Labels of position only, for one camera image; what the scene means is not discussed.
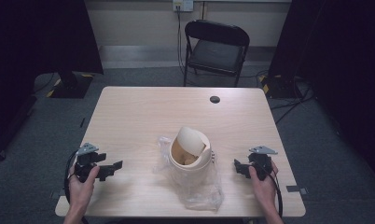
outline wooden table top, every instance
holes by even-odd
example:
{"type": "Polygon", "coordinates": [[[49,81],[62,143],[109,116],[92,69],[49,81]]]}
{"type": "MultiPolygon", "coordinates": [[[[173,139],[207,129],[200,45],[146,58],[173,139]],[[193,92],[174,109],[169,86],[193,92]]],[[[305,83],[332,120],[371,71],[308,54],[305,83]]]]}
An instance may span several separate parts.
{"type": "MultiPolygon", "coordinates": [[[[261,89],[106,87],[82,145],[92,143],[106,153],[99,165],[123,160],[123,168],[105,182],[96,180],[86,216],[95,217],[262,217],[250,179],[237,174],[233,160],[248,163],[250,147],[266,146],[279,173],[284,217],[302,217],[305,207],[289,161],[261,89]],[[218,96],[214,104],[211,96],[218,96]],[[217,212],[186,209],[163,175],[158,138],[174,139],[182,126],[204,133],[217,156],[225,195],[217,212]]],[[[65,216],[69,204],[61,197],[56,214],[65,216]]]]}

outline chair backrest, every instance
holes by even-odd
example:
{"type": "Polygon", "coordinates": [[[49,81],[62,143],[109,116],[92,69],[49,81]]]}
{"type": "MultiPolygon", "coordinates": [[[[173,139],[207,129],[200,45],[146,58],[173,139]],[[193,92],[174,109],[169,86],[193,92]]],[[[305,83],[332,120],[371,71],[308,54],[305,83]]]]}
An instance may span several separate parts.
{"type": "Polygon", "coordinates": [[[185,26],[187,41],[189,37],[228,45],[249,47],[249,35],[240,27],[213,21],[190,21],[185,26]]]}

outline transparent plastic packaging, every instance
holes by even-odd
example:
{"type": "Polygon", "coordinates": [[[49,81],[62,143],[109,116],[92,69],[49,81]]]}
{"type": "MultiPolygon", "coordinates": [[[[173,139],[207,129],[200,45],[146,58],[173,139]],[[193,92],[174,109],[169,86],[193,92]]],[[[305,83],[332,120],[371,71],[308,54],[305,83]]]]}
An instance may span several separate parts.
{"type": "Polygon", "coordinates": [[[223,202],[220,175],[216,170],[216,156],[211,149],[208,163],[198,170],[186,170],[175,166],[170,155],[173,139],[160,137],[160,162],[154,167],[155,174],[162,174],[174,187],[181,203],[187,209],[217,211],[223,202]]]}

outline chair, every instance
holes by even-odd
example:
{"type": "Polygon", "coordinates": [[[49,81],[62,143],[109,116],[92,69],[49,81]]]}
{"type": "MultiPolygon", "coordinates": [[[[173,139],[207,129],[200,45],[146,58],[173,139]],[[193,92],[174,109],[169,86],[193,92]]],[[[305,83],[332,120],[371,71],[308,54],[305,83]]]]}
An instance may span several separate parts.
{"type": "Polygon", "coordinates": [[[184,87],[187,85],[188,67],[228,76],[236,76],[237,87],[240,73],[249,47],[249,35],[240,27],[212,21],[190,21],[185,27],[187,52],[184,87]],[[197,39],[194,48],[190,40],[197,39]]]}

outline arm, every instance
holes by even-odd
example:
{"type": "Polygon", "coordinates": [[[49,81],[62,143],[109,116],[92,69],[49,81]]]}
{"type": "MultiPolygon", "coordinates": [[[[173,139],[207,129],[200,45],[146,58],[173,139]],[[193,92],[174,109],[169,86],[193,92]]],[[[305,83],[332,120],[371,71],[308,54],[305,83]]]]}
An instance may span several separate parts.
{"type": "MultiPolygon", "coordinates": [[[[271,175],[275,177],[278,173],[278,168],[272,163],[273,172],[271,175]]],[[[252,187],[255,197],[259,202],[260,208],[263,210],[264,217],[269,224],[283,224],[283,220],[278,215],[275,208],[275,186],[271,179],[267,176],[263,181],[257,178],[257,171],[254,167],[249,167],[249,174],[251,175],[252,187]]]]}
{"type": "MultiPolygon", "coordinates": [[[[69,170],[70,174],[73,174],[75,167],[72,166],[69,170]]],[[[92,192],[94,191],[95,177],[100,171],[99,166],[95,166],[91,169],[88,179],[85,183],[81,183],[76,175],[71,175],[69,178],[69,190],[70,190],[70,206],[68,213],[65,216],[64,224],[77,224],[86,213],[86,209],[89,205],[92,192]]]]}

